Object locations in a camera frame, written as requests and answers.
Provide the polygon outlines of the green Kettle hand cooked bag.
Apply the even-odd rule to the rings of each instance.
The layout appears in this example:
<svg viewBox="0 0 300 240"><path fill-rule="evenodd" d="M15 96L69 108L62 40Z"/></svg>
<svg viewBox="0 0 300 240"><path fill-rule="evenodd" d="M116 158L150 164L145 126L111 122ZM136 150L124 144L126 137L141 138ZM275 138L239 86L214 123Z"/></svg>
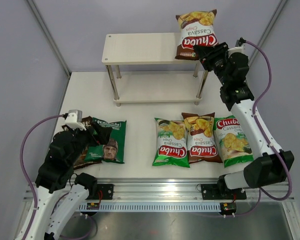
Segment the green Kettle hand cooked bag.
<svg viewBox="0 0 300 240"><path fill-rule="evenodd" d="M84 163L97 164L102 161L107 163L124 164L125 139L127 121L107 122L93 117L93 123L101 127L112 128L107 144L89 147L84 158Z"/></svg>

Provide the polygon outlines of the brown Chuba cassava bag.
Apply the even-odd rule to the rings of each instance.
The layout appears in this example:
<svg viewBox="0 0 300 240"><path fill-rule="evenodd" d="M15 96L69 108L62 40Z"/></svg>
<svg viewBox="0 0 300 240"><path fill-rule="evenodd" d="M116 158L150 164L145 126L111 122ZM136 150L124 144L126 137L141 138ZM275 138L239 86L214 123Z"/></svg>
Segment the brown Chuba cassava bag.
<svg viewBox="0 0 300 240"><path fill-rule="evenodd" d="M175 16L180 28L175 59L196 61L199 57L194 46L213 47L219 44L213 26L216 15L217 10L213 9Z"/></svg>
<svg viewBox="0 0 300 240"><path fill-rule="evenodd" d="M213 133L215 113L199 115L183 112L181 115L187 131L188 162L221 163Z"/></svg>

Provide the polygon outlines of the brown Kettle sea salt bag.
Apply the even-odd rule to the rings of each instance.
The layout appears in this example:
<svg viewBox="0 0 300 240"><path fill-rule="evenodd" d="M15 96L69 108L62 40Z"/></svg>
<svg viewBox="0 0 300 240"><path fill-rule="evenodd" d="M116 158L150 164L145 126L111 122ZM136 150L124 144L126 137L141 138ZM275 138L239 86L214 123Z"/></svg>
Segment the brown Kettle sea salt bag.
<svg viewBox="0 0 300 240"><path fill-rule="evenodd" d="M91 126L91 124L93 123L93 118L91 116L84 117L84 118L82 118L82 123L87 128L87 127ZM73 130L73 129L70 129L69 127L67 127L65 124L62 126L62 129L64 131ZM87 149L81 155L79 155L79 157L76 159L76 161L73 164L74 170L83 169L83 168L91 166L91 165L101 164L101 163L95 163L95 164L84 163L86 153L87 153Z"/></svg>

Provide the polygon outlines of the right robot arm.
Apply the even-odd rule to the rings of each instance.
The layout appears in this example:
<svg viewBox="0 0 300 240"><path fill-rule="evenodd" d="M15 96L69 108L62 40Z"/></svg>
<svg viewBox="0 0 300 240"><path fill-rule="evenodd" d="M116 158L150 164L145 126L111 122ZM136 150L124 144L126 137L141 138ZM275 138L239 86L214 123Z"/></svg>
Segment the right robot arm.
<svg viewBox="0 0 300 240"><path fill-rule="evenodd" d="M229 198L235 190L259 189L273 200L284 201L292 193L290 169L295 158L290 150L283 150L277 143L257 109L259 99L246 83L249 72L249 58L244 54L246 43L239 40L233 48L225 42L193 47L203 68L214 72L219 79L221 100L238 120L253 154L253 161L243 170L220 176L216 190L220 197Z"/></svg>

